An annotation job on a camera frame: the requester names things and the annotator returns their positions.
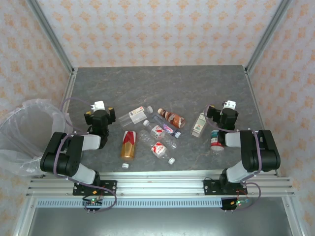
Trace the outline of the clear bottle white barcode label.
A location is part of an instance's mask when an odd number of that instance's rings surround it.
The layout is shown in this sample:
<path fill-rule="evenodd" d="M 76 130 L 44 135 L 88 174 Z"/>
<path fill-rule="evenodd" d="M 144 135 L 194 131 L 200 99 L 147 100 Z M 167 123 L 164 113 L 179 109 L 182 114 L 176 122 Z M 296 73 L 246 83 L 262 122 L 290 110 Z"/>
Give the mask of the clear bottle white barcode label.
<path fill-rule="evenodd" d="M 153 109 L 151 106 L 144 107 L 140 106 L 127 114 L 118 118 L 119 123 L 122 127 L 125 127 L 130 124 L 137 124 L 143 120 L 148 118 L 149 114 L 153 113 Z"/>

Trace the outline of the bin with clear plastic bag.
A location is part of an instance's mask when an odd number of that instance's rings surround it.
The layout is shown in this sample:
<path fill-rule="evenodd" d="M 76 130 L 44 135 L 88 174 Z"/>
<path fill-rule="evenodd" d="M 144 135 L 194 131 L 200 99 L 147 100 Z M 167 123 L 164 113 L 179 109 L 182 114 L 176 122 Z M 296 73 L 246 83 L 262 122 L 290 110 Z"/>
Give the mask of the bin with clear plastic bag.
<path fill-rule="evenodd" d="M 48 99 L 32 99 L 0 119 L 0 167 L 19 176 L 44 174 L 40 160 L 54 132 L 71 133 L 65 114 Z"/>

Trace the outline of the brown chocolate drink bottle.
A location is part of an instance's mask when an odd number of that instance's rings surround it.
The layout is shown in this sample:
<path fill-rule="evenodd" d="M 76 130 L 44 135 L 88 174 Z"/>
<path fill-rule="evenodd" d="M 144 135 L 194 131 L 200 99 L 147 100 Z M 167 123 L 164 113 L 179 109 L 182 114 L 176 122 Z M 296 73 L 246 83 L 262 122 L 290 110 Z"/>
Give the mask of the brown chocolate drink bottle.
<path fill-rule="evenodd" d="M 177 128 L 183 128 L 186 124 L 186 120 L 176 113 L 168 112 L 162 108 L 159 108 L 157 113 Z"/>

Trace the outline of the aluminium frame post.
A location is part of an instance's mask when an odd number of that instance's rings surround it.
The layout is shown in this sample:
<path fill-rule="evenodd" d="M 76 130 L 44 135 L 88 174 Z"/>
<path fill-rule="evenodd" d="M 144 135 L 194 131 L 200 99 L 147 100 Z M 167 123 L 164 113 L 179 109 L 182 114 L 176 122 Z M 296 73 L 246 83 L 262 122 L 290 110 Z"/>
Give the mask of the aluminium frame post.
<path fill-rule="evenodd" d="M 292 0 L 281 0 L 280 5 L 275 11 L 273 17 L 271 18 L 271 21 L 269 22 L 265 32 L 262 35 L 262 38 L 260 39 L 256 49 L 254 50 L 253 55 L 251 56 L 247 66 L 245 67 L 245 73 L 247 75 L 250 75 L 250 73 L 253 71 L 254 66 L 260 59 L 261 55 L 263 54 L 264 49 L 268 45 L 271 37 L 273 36 L 274 31 L 280 24 L 291 2 Z"/>
<path fill-rule="evenodd" d="M 26 0 L 26 3 L 34 13 L 35 17 L 37 18 L 41 28 L 44 30 L 46 36 L 48 37 L 52 47 L 56 51 L 59 59 L 61 60 L 62 64 L 64 65 L 65 69 L 72 74 L 74 71 L 74 67 L 72 66 L 69 58 L 67 57 L 61 43 L 59 42 L 51 24 L 47 20 L 39 2 L 37 0 Z"/>

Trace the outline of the slim bottle purple label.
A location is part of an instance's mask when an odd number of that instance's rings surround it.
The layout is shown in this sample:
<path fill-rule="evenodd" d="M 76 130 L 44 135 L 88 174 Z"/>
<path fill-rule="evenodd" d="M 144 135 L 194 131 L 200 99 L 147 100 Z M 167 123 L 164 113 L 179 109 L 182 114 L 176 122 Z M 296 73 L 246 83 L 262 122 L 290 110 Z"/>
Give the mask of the slim bottle purple label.
<path fill-rule="evenodd" d="M 154 114 L 153 115 L 153 120 L 168 134 L 175 138 L 179 138 L 181 135 L 181 132 L 178 128 L 175 126 L 171 125 L 169 122 L 167 122 L 161 115 L 159 114 Z"/>

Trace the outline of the aluminium mounting rail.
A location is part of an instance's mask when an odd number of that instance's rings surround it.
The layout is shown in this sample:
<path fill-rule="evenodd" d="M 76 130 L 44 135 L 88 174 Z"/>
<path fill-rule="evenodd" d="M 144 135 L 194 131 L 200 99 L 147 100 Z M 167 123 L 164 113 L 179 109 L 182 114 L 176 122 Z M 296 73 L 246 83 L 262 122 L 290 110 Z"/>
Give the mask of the aluminium mounting rail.
<path fill-rule="evenodd" d="M 116 194 L 119 198 L 203 198 L 203 180 L 219 179 L 221 170 L 190 170 L 161 172 L 115 172 L 100 173 L 103 180 L 115 180 L 118 184 Z M 250 179 L 258 186 L 249 185 L 248 195 L 256 197 L 295 196 L 296 189 L 289 177 L 278 177 L 275 171 L 260 173 Z M 70 197 L 73 183 L 66 179 L 45 175 L 32 178 L 28 197 L 61 198 Z"/>

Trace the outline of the clear bottle red white label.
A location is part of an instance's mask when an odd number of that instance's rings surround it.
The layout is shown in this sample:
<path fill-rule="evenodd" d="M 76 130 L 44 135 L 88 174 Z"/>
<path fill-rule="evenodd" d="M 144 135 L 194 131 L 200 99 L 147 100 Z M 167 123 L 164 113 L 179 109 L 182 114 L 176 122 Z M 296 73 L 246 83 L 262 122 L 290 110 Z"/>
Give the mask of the clear bottle red white label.
<path fill-rule="evenodd" d="M 150 152 L 158 159 L 166 160 L 169 165 L 173 165 L 175 158 L 170 155 L 167 147 L 160 141 L 155 140 L 146 130 L 139 132 L 139 140 L 142 141 L 147 147 L 150 148 Z"/>
<path fill-rule="evenodd" d="M 171 149 L 176 149 L 178 144 L 175 138 L 168 134 L 163 128 L 161 128 L 156 123 L 151 123 L 148 120 L 143 122 L 145 129 L 150 133 L 150 135 L 157 141 L 162 142 Z"/>

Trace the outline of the aluminium table side rail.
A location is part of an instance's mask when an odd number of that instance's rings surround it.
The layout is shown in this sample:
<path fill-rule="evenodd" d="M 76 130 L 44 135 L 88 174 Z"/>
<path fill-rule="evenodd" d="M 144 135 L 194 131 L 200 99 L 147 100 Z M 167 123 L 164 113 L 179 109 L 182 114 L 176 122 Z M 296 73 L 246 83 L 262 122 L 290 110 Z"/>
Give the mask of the aluminium table side rail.
<path fill-rule="evenodd" d="M 69 79 L 68 79 L 68 83 L 67 83 L 67 86 L 66 86 L 64 94 L 63 94 L 62 102 L 64 102 L 65 99 L 67 99 L 67 98 L 72 96 L 72 91 L 73 91 L 73 88 L 74 88 L 77 72 L 78 72 L 78 67 L 75 67 L 73 69 L 73 71 L 70 73 Z M 63 112 L 66 113 L 68 111 L 69 103 L 70 103 L 70 101 L 66 101 L 64 103 L 64 105 L 63 105 Z"/>
<path fill-rule="evenodd" d="M 251 80 L 250 80 L 250 75 L 249 75 L 249 72 L 247 71 L 246 68 L 244 68 L 244 73 L 245 73 L 245 77 L 247 79 L 247 82 L 248 82 L 248 85 L 249 85 L 249 88 L 250 88 L 250 91 L 251 91 L 251 94 L 253 97 L 253 101 L 254 101 L 255 108 L 256 108 L 257 113 L 258 113 L 260 124 L 261 124 L 262 128 L 265 129 L 264 122 L 263 122 L 263 119 L 262 119 L 262 116 L 260 113 L 259 105 L 258 105 L 256 96 L 255 96 L 255 93 L 254 93 L 253 85 L 252 85 Z"/>

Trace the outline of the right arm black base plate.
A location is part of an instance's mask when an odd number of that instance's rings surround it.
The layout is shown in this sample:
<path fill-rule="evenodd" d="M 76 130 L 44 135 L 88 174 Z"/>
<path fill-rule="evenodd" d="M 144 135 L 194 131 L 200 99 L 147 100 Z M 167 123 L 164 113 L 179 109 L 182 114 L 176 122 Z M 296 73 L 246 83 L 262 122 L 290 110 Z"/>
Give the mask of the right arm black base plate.
<path fill-rule="evenodd" d="M 221 183 L 218 179 L 205 179 L 203 187 L 205 195 L 246 195 L 248 193 L 240 183 Z"/>

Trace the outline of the square clear bottle green label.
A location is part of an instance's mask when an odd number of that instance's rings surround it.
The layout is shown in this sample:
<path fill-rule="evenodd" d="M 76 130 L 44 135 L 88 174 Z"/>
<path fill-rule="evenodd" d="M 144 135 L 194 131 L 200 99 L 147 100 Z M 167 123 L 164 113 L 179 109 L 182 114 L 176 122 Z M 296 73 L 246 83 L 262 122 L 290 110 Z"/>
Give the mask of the square clear bottle green label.
<path fill-rule="evenodd" d="M 194 123 L 194 125 L 192 127 L 191 134 L 194 137 L 199 138 L 202 135 L 203 130 L 206 127 L 206 124 L 207 124 L 207 121 L 205 119 L 204 113 L 200 113 L 198 115 L 197 120 L 195 121 L 195 123 Z"/>

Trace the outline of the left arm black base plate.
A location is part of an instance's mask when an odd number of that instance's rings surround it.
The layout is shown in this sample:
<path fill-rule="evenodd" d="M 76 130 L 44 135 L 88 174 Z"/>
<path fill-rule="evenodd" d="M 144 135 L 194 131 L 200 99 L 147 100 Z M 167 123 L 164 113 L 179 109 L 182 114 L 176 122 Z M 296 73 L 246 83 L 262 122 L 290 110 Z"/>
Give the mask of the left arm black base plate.
<path fill-rule="evenodd" d="M 101 180 L 97 186 L 102 188 L 107 188 L 114 193 L 116 193 L 117 190 L 117 181 L 116 180 Z M 95 188 L 95 187 L 87 187 L 82 184 L 74 184 L 73 196 L 110 196 L 112 195 L 108 191 L 105 191 L 103 189 Z"/>

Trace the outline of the red gold bottle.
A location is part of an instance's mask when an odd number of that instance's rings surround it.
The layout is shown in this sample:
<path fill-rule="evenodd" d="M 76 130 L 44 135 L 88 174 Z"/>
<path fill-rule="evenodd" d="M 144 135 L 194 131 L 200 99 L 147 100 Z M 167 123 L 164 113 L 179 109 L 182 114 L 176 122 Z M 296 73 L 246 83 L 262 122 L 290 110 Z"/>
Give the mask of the red gold bottle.
<path fill-rule="evenodd" d="M 122 150 L 121 150 L 121 158 L 123 160 L 130 161 L 134 159 L 135 143 L 136 143 L 136 132 L 126 131 L 124 133 Z"/>

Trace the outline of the clear bottle teal red label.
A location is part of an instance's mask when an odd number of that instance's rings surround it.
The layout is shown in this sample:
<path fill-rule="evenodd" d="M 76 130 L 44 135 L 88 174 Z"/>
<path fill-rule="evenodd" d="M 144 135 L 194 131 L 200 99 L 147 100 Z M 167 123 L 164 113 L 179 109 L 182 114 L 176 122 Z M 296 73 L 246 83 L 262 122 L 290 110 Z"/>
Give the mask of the clear bottle teal red label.
<path fill-rule="evenodd" d="M 223 145 L 218 140 L 218 133 L 219 133 L 219 130 L 213 130 L 211 132 L 210 148 L 212 151 L 216 151 L 216 152 L 224 150 Z"/>

